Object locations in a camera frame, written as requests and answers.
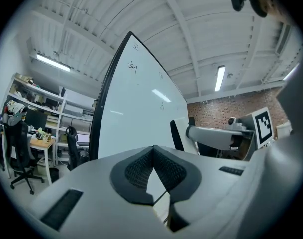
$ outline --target wooden desk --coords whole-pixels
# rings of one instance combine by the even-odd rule
[[[6,148],[5,148],[5,141],[6,138],[4,136],[4,133],[2,132],[2,146],[3,146],[3,159],[4,159],[4,166],[5,169],[7,170],[7,174],[8,177],[11,178],[9,169],[8,169],[8,165],[7,165],[7,160],[6,160]],[[39,150],[43,150],[44,151],[44,159],[45,159],[45,168],[46,168],[46,174],[47,174],[47,179],[48,179],[48,183],[51,185],[52,184],[52,180],[51,180],[51,176],[50,176],[50,169],[49,169],[49,164],[48,164],[48,149],[53,146],[52,148],[52,153],[53,153],[53,164],[55,166],[55,139],[51,139],[48,142],[43,142],[42,140],[36,140],[36,139],[32,139],[30,141],[30,147],[33,149],[39,149]]]

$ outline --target whiteboard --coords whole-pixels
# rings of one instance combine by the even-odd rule
[[[156,58],[129,32],[110,65],[97,101],[90,152],[98,150],[98,158],[103,158],[153,145],[174,149],[170,122],[178,118],[188,121],[186,100]],[[153,170],[147,193],[155,201],[164,192]]]

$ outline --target white shelving unit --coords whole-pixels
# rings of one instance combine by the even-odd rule
[[[14,93],[10,93],[10,90],[11,90],[11,87],[12,87],[13,83],[16,83],[16,84],[20,85],[21,87],[23,87],[28,92],[33,92],[33,93],[36,93],[36,94],[39,94],[39,95],[42,95],[42,96],[45,96],[47,98],[50,98],[50,99],[53,99],[55,101],[60,102],[61,103],[61,109],[59,111],[55,111],[53,109],[50,109],[50,108],[43,107],[43,106],[40,106],[38,104],[32,103],[31,101],[29,101],[25,98],[22,98],[19,95],[16,95]],[[14,75],[12,77],[12,80],[10,81],[10,84],[9,84],[8,88],[7,88],[6,95],[5,95],[4,100],[3,100],[3,105],[5,105],[5,102],[6,102],[6,100],[8,99],[9,96],[12,97],[13,99],[15,99],[17,102],[25,103],[25,104],[28,104],[29,106],[34,107],[34,108],[38,108],[40,110],[44,110],[44,111],[51,112],[53,114],[59,115],[57,120],[54,118],[54,116],[48,115],[48,122],[57,123],[57,127],[49,125],[49,124],[46,125],[47,128],[50,128],[50,129],[56,131],[56,137],[57,138],[59,138],[59,133],[60,132],[65,132],[65,130],[66,130],[66,128],[62,126],[62,118],[63,117],[69,117],[69,118],[80,120],[80,121],[83,121],[83,122],[86,122],[86,123],[89,123],[89,124],[92,123],[92,119],[84,118],[84,117],[78,117],[78,116],[75,116],[75,115],[65,113],[64,109],[65,109],[66,104],[74,106],[74,107],[81,108],[81,109],[86,110],[88,112],[94,112],[95,108],[88,107],[88,106],[83,106],[83,105],[77,104],[75,102],[72,102],[72,101],[68,100],[66,97],[61,97],[61,96],[56,95],[54,93],[51,93],[47,90],[38,88],[38,87],[33,86],[29,83],[26,83],[25,81],[16,78]],[[77,131],[77,133],[90,135],[90,132]],[[56,144],[56,150],[55,150],[56,153],[57,153],[58,147],[67,148],[68,146],[67,146],[67,143],[61,143],[61,142],[57,143]],[[65,157],[57,158],[57,160],[68,161],[68,159],[65,158]]]

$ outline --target fluorescent light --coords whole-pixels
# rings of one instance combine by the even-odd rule
[[[299,66],[299,63],[288,73],[288,75],[287,76],[285,76],[285,78],[283,79],[283,81],[286,81],[289,77],[290,77],[290,75],[292,75],[292,73],[293,73],[293,71],[295,71],[296,70],[296,68]]]
[[[116,112],[116,111],[112,111],[112,110],[110,110],[112,113],[116,113],[116,114],[121,114],[121,115],[123,115],[123,113],[120,113],[120,112]]]
[[[152,90],[153,93],[155,93],[158,97],[160,97],[162,100],[166,102],[171,102],[169,98],[167,98],[164,94],[162,94],[159,90]]]
[[[36,58],[37,58],[38,60],[40,60],[40,61],[43,61],[43,62],[45,62],[45,63],[51,65],[51,66],[55,66],[55,67],[57,67],[57,68],[59,68],[59,69],[65,70],[65,71],[67,71],[67,72],[69,72],[69,71],[71,70],[69,67],[64,66],[64,65],[62,65],[62,64],[60,64],[60,63],[57,63],[57,62],[55,62],[54,60],[48,59],[47,57],[44,57],[43,55],[36,54]]]
[[[221,88],[223,77],[224,77],[224,72],[225,72],[225,66],[219,66],[218,70],[219,71],[217,73],[215,91],[219,91]]]

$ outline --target white ceiling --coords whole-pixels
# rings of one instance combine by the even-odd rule
[[[230,0],[36,0],[28,26],[23,45],[32,70],[93,98],[128,31],[155,55],[188,102],[279,86],[302,48],[298,34],[291,34],[285,55],[277,55],[285,26],[259,18],[249,4],[235,12]],[[38,52],[71,66],[71,73],[46,71],[49,66],[34,59]],[[231,77],[215,93],[220,65]]]

